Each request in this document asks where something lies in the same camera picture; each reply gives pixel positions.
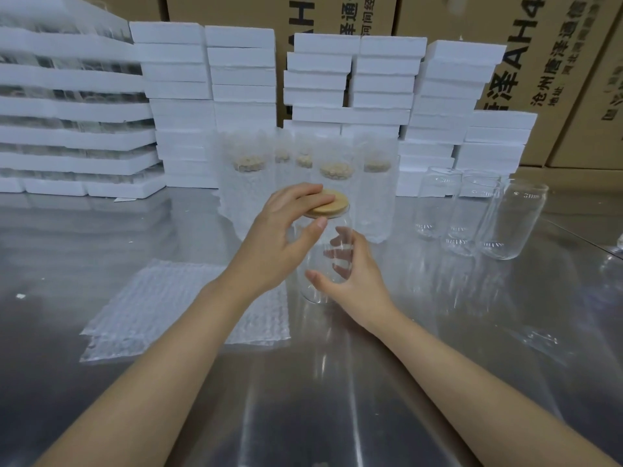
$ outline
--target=hand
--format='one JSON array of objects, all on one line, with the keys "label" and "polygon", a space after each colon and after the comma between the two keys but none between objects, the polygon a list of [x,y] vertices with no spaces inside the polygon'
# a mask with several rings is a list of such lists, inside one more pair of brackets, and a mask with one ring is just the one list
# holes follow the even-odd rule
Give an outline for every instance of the hand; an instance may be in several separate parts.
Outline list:
[{"label": "hand", "polygon": [[344,267],[333,266],[347,281],[331,282],[315,270],[308,270],[305,275],[316,289],[333,298],[357,323],[375,334],[388,313],[398,310],[392,303],[381,271],[370,254],[367,239],[348,228],[338,227],[337,231],[339,236],[331,240],[331,245],[338,246],[344,239],[352,239],[353,252],[336,249],[326,251],[325,255],[336,259],[352,258],[353,266],[350,271]]},{"label": "hand", "polygon": [[299,184],[270,196],[223,272],[226,280],[235,281],[233,291],[244,289],[255,299],[283,282],[303,261],[326,228],[326,218],[309,224],[293,243],[288,243],[286,234],[307,211],[334,201],[335,195],[323,195],[321,191],[320,184]]}]

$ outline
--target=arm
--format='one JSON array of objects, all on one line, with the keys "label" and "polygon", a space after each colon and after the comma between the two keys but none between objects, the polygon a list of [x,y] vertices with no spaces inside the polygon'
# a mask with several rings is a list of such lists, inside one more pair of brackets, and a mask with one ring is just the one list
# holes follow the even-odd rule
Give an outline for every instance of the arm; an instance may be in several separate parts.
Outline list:
[{"label": "arm", "polygon": [[301,184],[270,197],[225,272],[43,454],[36,467],[164,465],[201,385],[236,322],[279,285],[326,227],[317,219],[291,244],[292,222],[335,199]]},{"label": "arm", "polygon": [[[329,294],[405,365],[485,466],[616,466],[570,427],[404,316],[391,298],[362,235],[353,269],[335,284],[309,271]],[[345,269],[336,268],[345,275]]]}]

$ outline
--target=round lid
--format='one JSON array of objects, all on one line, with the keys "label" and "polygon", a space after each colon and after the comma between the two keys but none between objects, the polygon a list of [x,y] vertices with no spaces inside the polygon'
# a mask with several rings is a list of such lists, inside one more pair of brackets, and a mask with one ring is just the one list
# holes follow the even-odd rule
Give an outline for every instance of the round lid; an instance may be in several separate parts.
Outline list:
[{"label": "round lid", "polygon": [[331,190],[329,188],[325,188],[324,190],[322,190],[322,192],[320,192],[320,194],[335,195],[335,199],[331,203],[320,205],[319,207],[315,207],[314,209],[309,210],[305,214],[305,216],[307,216],[308,218],[319,218],[321,216],[334,218],[336,216],[344,214],[348,210],[348,198],[343,193],[337,192],[336,190]]}]

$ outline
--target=empty glass cup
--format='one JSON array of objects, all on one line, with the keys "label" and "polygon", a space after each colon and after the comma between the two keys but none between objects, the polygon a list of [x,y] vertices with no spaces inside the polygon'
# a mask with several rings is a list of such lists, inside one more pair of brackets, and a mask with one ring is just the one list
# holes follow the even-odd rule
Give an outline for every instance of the empty glass cup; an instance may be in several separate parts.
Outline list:
[{"label": "empty glass cup", "polygon": [[462,172],[445,167],[429,167],[417,194],[416,232],[439,238],[446,231],[452,213],[452,197],[461,187]]},{"label": "empty glass cup", "polygon": [[463,256],[472,256],[475,238],[489,207],[500,192],[500,181],[489,177],[463,176],[452,199],[452,213],[441,245]]},{"label": "empty glass cup", "polygon": [[547,199],[548,186],[510,179],[487,211],[479,229],[477,249],[494,259],[519,255]]},{"label": "empty glass cup", "polygon": [[294,223],[294,237],[298,239],[303,230],[318,217],[326,217],[328,224],[320,239],[307,252],[305,259],[297,268],[299,290],[312,303],[328,303],[329,297],[316,290],[307,279],[305,272],[315,270],[324,274],[333,282],[344,282],[351,271],[353,256],[352,227],[349,214],[349,202],[346,196],[324,189],[324,194],[335,195],[335,201],[309,211]]}]

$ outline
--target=metal table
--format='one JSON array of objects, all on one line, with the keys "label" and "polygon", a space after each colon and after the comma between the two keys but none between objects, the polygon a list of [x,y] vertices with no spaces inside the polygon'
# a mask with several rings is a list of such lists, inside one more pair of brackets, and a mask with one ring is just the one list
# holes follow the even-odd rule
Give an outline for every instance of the metal table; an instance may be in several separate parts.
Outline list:
[{"label": "metal table", "polygon": [[[517,259],[455,257],[414,237],[414,201],[374,246],[397,305],[623,463],[623,259],[547,219]],[[127,368],[80,364],[79,332],[132,274],[229,261],[239,241],[216,210],[192,188],[0,194],[0,467],[30,465]],[[223,351],[169,465],[479,464],[385,347],[288,284],[292,338]]]}]

